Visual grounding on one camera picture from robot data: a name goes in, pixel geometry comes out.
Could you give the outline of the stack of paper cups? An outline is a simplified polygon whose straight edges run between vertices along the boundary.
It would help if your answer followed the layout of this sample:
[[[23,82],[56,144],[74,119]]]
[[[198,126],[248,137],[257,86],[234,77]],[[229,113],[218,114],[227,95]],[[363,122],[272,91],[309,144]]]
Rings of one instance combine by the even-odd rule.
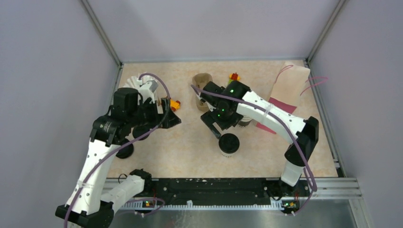
[[[244,115],[243,118],[238,122],[238,126],[239,127],[247,127],[250,124],[251,121],[252,121],[251,117],[248,117],[248,116]]]

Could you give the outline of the black cup lid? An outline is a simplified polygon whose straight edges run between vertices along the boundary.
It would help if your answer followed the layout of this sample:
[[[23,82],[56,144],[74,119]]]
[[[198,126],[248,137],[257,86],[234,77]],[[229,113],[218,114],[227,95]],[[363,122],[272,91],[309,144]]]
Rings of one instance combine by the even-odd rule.
[[[232,133],[226,133],[219,139],[219,148],[235,149],[240,147],[238,137]]]

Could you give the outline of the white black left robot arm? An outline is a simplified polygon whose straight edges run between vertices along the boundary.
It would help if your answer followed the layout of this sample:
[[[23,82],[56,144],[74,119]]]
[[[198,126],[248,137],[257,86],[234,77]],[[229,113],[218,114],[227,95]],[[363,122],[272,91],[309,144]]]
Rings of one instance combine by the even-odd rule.
[[[171,97],[157,101],[152,89],[119,88],[105,115],[97,118],[89,136],[86,160],[76,186],[55,215],[64,227],[107,228],[130,198],[152,192],[150,174],[135,170],[108,193],[103,193],[108,172],[119,151],[148,137],[155,130],[169,129],[181,120],[171,110]]]

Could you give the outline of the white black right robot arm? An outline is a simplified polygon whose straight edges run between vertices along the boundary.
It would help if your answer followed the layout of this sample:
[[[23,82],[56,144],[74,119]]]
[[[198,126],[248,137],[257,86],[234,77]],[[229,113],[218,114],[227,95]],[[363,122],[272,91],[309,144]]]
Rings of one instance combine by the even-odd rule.
[[[283,195],[291,196],[297,191],[297,183],[302,175],[313,178],[308,160],[319,140],[319,122],[316,118],[294,116],[264,100],[239,81],[232,81],[226,87],[209,82],[203,89],[195,85],[192,88],[197,98],[209,108],[201,120],[219,142],[227,143],[233,151],[239,148],[235,145],[239,142],[238,138],[221,134],[221,131],[236,126],[243,117],[250,117],[289,143],[285,152],[287,161],[278,183]]]

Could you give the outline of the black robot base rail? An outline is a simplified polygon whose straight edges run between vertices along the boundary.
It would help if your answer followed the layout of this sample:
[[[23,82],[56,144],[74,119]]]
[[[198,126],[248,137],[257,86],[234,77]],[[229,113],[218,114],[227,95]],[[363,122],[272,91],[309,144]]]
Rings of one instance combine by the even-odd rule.
[[[163,197],[179,193],[251,193],[274,197],[305,197],[310,188],[307,181],[300,180],[290,187],[280,183],[279,178],[159,178],[148,181],[136,197]]]

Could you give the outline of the single white paper cup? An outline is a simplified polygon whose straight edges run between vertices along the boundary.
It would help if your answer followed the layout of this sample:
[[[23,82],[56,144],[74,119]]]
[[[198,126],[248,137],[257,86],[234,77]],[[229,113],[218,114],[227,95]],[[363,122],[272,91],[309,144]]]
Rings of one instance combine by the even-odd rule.
[[[238,148],[235,148],[235,149],[220,148],[220,150],[221,150],[222,156],[229,158],[236,154],[236,152],[238,151]]]

